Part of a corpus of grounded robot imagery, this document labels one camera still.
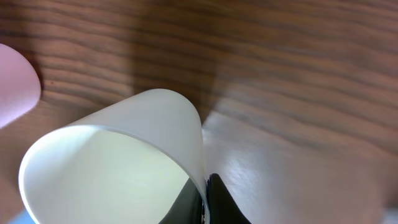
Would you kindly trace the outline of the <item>pink plastic cup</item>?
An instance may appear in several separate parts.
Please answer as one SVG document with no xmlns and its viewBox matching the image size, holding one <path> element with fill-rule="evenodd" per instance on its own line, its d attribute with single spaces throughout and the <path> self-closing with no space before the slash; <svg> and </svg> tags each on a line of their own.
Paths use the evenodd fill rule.
<svg viewBox="0 0 398 224">
<path fill-rule="evenodd" d="M 41 85 L 29 61 L 1 44 L 1 127 L 28 113 L 39 102 Z"/>
</svg>

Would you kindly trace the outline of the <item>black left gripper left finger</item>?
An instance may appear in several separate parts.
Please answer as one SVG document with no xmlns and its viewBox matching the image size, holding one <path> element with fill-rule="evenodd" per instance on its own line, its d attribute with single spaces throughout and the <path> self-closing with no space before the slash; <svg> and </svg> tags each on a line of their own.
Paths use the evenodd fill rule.
<svg viewBox="0 0 398 224">
<path fill-rule="evenodd" d="M 193 181 L 188 179 L 159 224 L 202 224 L 202 210 L 201 195 Z"/>
</svg>

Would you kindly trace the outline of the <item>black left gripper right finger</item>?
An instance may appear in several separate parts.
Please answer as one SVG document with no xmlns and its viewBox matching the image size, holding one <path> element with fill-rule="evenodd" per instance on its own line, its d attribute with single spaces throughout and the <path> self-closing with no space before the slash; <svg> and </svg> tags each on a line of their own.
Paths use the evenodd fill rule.
<svg viewBox="0 0 398 224">
<path fill-rule="evenodd" d="M 210 175 L 206 193 L 211 224 L 251 224 L 240 211 L 218 174 Z"/>
</svg>

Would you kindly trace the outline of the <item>light blue plastic cup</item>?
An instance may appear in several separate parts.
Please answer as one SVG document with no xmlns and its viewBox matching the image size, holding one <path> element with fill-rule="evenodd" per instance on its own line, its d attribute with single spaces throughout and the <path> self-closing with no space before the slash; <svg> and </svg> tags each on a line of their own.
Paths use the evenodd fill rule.
<svg viewBox="0 0 398 224">
<path fill-rule="evenodd" d="M 13 217 L 7 224 L 35 224 L 28 211 L 23 209 L 15 217 Z"/>
</svg>

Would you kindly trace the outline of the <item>cream white plastic cup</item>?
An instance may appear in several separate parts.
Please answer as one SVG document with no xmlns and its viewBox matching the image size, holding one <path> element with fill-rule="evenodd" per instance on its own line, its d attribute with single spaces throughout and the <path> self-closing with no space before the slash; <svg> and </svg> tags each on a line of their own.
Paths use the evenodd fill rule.
<svg viewBox="0 0 398 224">
<path fill-rule="evenodd" d="M 36 223 L 159 223 L 188 179 L 207 212 L 198 111 L 153 89 L 42 136 L 18 184 Z"/>
</svg>

